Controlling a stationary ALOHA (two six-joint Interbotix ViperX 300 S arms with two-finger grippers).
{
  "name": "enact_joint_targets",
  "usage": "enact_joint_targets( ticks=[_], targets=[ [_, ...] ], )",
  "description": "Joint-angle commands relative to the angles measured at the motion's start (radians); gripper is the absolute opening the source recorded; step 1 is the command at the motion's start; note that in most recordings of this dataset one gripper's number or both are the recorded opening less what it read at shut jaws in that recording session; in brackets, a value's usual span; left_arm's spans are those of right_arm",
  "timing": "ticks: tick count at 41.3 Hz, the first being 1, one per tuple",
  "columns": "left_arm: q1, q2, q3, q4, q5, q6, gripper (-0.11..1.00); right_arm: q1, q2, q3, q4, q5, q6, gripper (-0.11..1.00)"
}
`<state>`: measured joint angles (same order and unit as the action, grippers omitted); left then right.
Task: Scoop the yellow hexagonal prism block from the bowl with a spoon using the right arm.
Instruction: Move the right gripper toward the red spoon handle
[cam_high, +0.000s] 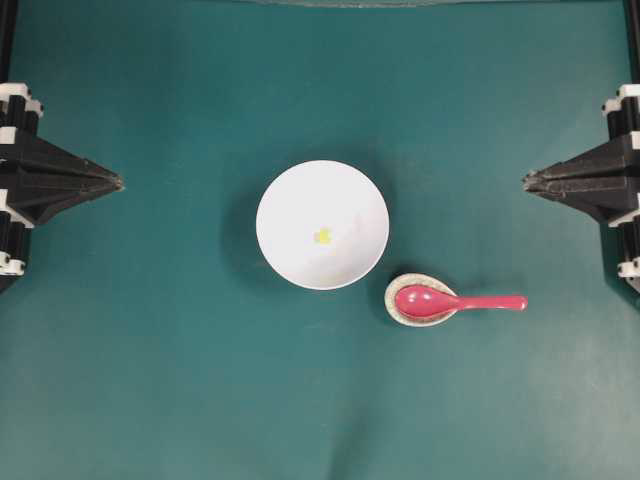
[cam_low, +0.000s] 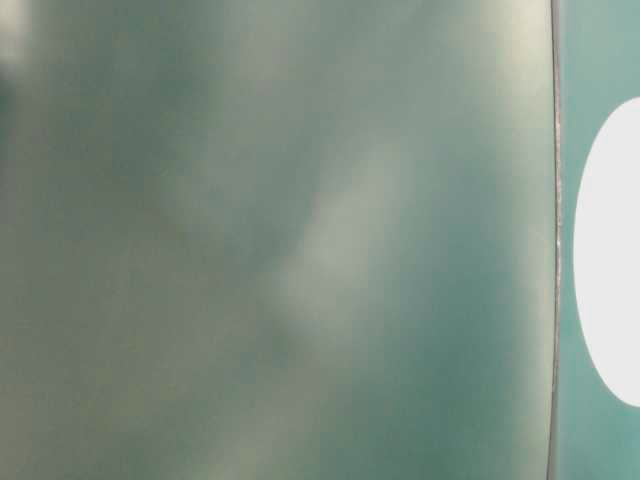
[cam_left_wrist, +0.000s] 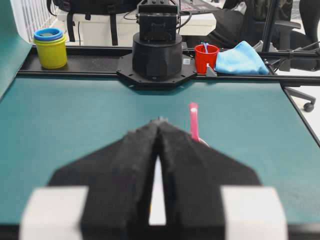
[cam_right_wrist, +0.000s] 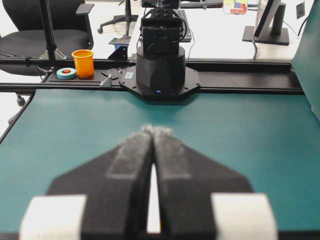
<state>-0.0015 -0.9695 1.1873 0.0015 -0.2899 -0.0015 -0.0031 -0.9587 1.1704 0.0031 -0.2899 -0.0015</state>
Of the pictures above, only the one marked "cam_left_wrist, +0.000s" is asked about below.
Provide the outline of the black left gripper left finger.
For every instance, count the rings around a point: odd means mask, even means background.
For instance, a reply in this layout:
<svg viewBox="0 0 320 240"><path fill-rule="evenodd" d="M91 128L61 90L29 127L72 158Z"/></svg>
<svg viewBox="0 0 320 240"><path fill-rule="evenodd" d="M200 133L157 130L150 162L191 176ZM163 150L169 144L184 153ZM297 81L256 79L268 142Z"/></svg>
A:
<svg viewBox="0 0 320 240"><path fill-rule="evenodd" d="M51 187L88 187L80 221L85 240L134 240L148 228L157 136L150 122L54 172Z"/></svg>

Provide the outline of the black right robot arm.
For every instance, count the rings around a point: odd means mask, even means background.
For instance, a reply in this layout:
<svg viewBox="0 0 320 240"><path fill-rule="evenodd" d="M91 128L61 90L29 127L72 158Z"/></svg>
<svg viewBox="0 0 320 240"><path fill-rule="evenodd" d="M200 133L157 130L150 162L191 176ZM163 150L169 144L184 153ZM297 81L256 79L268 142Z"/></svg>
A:
<svg viewBox="0 0 320 240"><path fill-rule="evenodd" d="M140 40L175 41L179 15L178 5L171 0L142 0L137 5L136 12Z"/></svg>

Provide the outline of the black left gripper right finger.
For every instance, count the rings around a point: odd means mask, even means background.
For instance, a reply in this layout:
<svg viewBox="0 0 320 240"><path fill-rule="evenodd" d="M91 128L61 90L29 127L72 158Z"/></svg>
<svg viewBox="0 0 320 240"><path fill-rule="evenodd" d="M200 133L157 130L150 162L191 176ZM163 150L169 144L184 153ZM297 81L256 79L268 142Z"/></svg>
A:
<svg viewBox="0 0 320 240"><path fill-rule="evenodd" d="M166 223L177 240L223 240L220 187L260 186L256 172L167 122L158 124Z"/></svg>

